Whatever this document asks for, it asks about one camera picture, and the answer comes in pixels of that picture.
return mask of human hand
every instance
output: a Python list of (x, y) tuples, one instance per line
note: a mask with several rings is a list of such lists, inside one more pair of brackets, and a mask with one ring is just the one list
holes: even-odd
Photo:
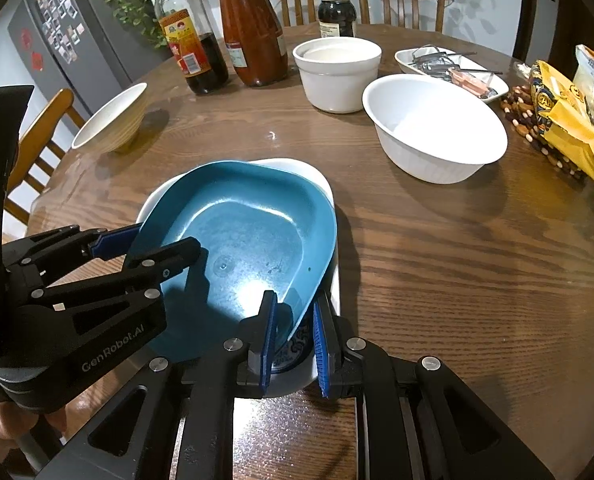
[[(61, 433), (66, 431), (64, 408), (45, 417), (53, 428)], [(0, 462), (3, 462), (11, 449), (18, 447), (14, 440), (32, 430), (38, 419), (39, 415), (20, 408), (14, 402), (0, 402)]]

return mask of blue plastic bowl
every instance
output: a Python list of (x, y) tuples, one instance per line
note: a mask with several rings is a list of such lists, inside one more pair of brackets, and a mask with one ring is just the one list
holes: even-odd
[(277, 348), (296, 331), (332, 258), (334, 209), (311, 181), (248, 162), (200, 166), (176, 181), (127, 255), (193, 236), (199, 261), (162, 283), (168, 327), (150, 343), (174, 362), (201, 356), (259, 310), (264, 290), (284, 303)]

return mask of wooden dining table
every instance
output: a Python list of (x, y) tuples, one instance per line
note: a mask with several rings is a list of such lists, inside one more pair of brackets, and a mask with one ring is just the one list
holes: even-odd
[[(358, 35), (381, 46), (380, 76), (400, 72), (397, 50), (432, 43), (476, 51), (509, 86), (525, 83), (509, 56), (439, 33), (359, 25)], [(289, 52), (316, 37), (316, 23), (285, 29)], [(312, 107), (292, 56), (288, 77), (264, 88), (233, 73), (221, 90), (195, 96), (173, 60), (143, 80), (150, 104), (129, 149), (69, 151), (34, 202), (29, 234), (131, 224), (161, 183), (209, 161), (304, 160), (333, 190), (341, 313), (358, 334), (392, 356), (437, 355), (558, 480), (576, 477), (594, 454), (592, 181), (554, 168), (505, 121), (498, 162), (458, 184), (417, 180), (389, 160), (364, 111)], [(502, 116), (498, 102), (491, 107)], [(120, 267), (94, 260), (67, 279)], [(68, 436), (135, 371), (126, 362), (72, 400)], [(322, 399), (312, 385), (238, 401), (235, 478), (354, 475), (351, 400)]]

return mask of door frame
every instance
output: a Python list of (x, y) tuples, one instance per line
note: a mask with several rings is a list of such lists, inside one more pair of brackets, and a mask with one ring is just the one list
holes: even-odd
[(517, 36), (514, 42), (512, 56), (523, 62), (528, 57), (528, 49), (532, 40), (532, 28), (535, 22), (537, 12), (537, 0), (522, 0), (522, 10), (519, 15), (519, 26)]

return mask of yellow bowl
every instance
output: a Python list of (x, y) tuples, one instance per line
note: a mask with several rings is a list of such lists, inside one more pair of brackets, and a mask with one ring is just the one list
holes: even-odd
[(72, 140), (72, 149), (113, 152), (135, 136), (146, 112), (146, 83), (138, 83), (113, 97), (88, 119)]

